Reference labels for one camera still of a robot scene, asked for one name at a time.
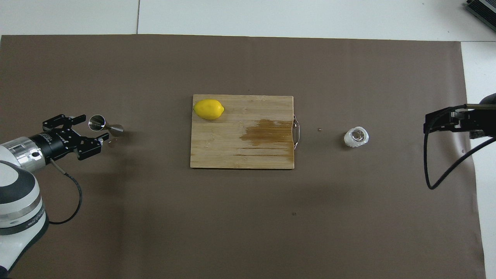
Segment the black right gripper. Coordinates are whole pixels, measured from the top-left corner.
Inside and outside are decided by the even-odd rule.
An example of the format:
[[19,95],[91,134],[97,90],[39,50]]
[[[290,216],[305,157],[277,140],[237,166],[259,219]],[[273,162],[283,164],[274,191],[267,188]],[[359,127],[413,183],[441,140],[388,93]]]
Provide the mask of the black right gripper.
[[425,115],[424,134],[445,131],[460,133],[464,130],[469,132],[469,138],[472,140],[485,136],[494,138],[496,136],[495,104],[495,93],[484,97],[478,103],[478,108],[466,111],[465,118],[461,122],[455,115],[457,110],[463,107],[446,107],[428,113]]

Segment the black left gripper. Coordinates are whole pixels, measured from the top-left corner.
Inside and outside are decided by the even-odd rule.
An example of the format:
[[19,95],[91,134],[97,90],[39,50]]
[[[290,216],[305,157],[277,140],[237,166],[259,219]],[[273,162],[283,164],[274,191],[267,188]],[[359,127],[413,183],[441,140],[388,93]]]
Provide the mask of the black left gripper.
[[85,122],[86,118],[85,114],[77,117],[57,115],[43,122],[43,132],[28,139],[41,150],[45,161],[56,161],[69,153],[76,154],[80,161],[88,159],[101,152],[103,143],[109,140],[110,134],[104,133],[97,138],[89,138],[72,129],[72,126]]

